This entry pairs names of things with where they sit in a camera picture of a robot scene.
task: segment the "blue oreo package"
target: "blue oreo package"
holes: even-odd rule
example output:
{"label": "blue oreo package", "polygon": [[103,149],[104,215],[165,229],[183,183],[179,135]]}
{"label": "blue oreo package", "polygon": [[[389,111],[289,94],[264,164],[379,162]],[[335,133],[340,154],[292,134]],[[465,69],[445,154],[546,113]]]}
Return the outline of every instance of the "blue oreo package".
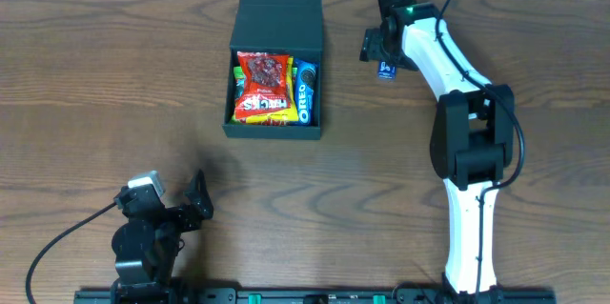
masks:
{"label": "blue oreo package", "polygon": [[314,88],[317,64],[295,59],[296,86],[295,102],[298,122],[295,125],[311,125],[314,117]]}

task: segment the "yellow snack package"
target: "yellow snack package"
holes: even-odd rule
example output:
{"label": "yellow snack package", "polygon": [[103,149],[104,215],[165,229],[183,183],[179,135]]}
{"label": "yellow snack package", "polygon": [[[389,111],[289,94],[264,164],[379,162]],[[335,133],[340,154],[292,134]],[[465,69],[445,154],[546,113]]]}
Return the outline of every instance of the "yellow snack package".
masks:
{"label": "yellow snack package", "polygon": [[298,113],[296,112],[295,104],[295,84],[293,83],[293,57],[288,58],[286,63],[286,92],[290,98],[290,107],[288,109],[251,115],[249,117],[236,119],[235,115],[231,117],[233,123],[241,124],[256,124],[270,126],[286,126],[291,123],[298,122]]}

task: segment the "open box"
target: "open box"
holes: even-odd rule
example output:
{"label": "open box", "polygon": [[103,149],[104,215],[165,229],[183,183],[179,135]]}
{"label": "open box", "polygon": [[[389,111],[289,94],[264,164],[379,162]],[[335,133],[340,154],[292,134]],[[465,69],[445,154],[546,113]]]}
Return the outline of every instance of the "open box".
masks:
{"label": "open box", "polygon": [[[239,0],[230,45],[227,102],[222,124],[227,137],[320,139],[323,34],[322,0]],[[239,66],[238,51],[289,54],[319,65],[315,78],[311,126],[275,127],[231,123],[235,92],[233,68]]]}

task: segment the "wooden table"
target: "wooden table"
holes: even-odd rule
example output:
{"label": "wooden table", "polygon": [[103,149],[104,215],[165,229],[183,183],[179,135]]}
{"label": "wooden table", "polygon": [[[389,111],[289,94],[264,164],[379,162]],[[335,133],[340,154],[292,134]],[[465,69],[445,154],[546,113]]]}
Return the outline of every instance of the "wooden table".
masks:
{"label": "wooden table", "polygon": [[[435,99],[418,72],[380,82],[358,62],[376,0],[323,0],[317,142],[224,136],[237,2],[0,0],[0,302],[25,302],[36,254],[152,169],[168,205],[203,169],[216,207],[184,235],[174,275],[439,282],[449,226],[428,154]],[[498,196],[498,281],[551,286],[561,303],[610,300],[608,2],[454,0],[446,15],[475,67],[510,84],[527,137],[523,174]],[[110,286],[125,221],[112,210],[56,245],[34,275],[38,302]]]}

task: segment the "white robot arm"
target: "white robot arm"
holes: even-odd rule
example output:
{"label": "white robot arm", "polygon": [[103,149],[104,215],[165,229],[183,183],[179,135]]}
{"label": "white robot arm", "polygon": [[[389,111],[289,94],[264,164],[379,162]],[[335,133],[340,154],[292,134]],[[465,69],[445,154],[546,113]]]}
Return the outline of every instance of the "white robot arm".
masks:
{"label": "white robot arm", "polygon": [[[402,33],[402,49],[407,57],[415,62],[432,89],[437,100],[451,91],[463,93],[479,91],[477,87],[463,77],[449,60],[445,51],[440,47],[435,33],[436,18],[417,20],[404,28]],[[447,24],[440,21],[439,31],[447,48],[457,59],[459,64],[470,76],[480,84],[490,84],[490,81],[480,75],[470,65],[466,57],[447,31]],[[469,114],[469,119],[478,119],[475,113]],[[493,184],[483,181],[469,184],[465,191],[461,191],[450,179],[443,179],[447,195],[449,196],[449,260],[445,266],[445,276],[456,292],[473,294],[477,288],[478,272],[478,222],[479,203],[481,192]],[[479,291],[488,291],[496,285],[496,276],[492,263],[492,231],[494,202],[498,191],[492,191],[485,196],[483,208],[483,257],[480,276]]]}
{"label": "white robot arm", "polygon": [[[514,105],[513,94],[506,85],[493,86],[472,67],[434,5],[414,0],[378,2],[383,22],[379,29],[367,30],[360,60],[419,70],[432,89],[437,116],[430,155],[449,196],[450,251],[445,278],[456,294],[489,291],[497,284],[492,232],[498,191],[485,190],[500,181],[511,162],[513,126],[506,110],[473,81],[496,94],[508,110]],[[448,52],[467,71],[470,81]],[[486,127],[471,130],[469,121],[474,119],[487,121]]]}

